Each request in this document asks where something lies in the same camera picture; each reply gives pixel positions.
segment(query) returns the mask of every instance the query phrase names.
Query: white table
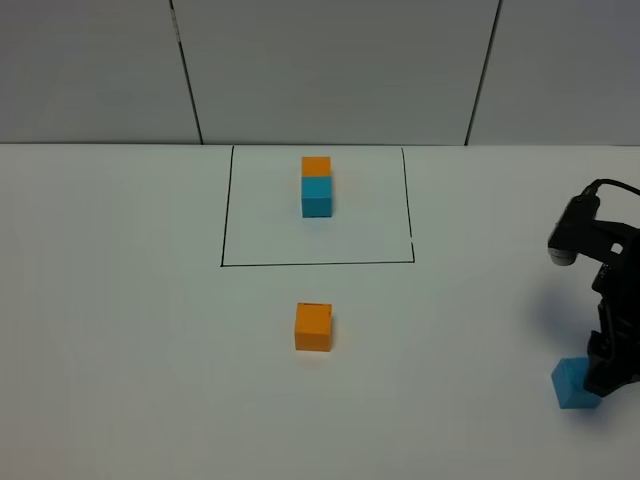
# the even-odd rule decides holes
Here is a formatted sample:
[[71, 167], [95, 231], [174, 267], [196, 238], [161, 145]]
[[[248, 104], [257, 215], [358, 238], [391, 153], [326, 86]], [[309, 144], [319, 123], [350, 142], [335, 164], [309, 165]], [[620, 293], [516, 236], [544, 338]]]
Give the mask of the white table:
[[[336, 182], [338, 158], [403, 168], [399, 148], [236, 147], [236, 172], [251, 148], [330, 151]], [[225, 223], [237, 235], [243, 202], [268, 202], [235, 183], [245, 168], [227, 215], [231, 147], [1, 146], [0, 477], [635, 478], [639, 388], [557, 406], [552, 369], [598, 327], [598, 264], [556, 267], [546, 240], [594, 178], [640, 185], [640, 149], [404, 154], [412, 236], [371, 253], [413, 244], [415, 263], [221, 268]], [[364, 195], [351, 185], [318, 235]], [[640, 199], [601, 198], [640, 225]], [[333, 304], [331, 353], [294, 350], [299, 301]]]

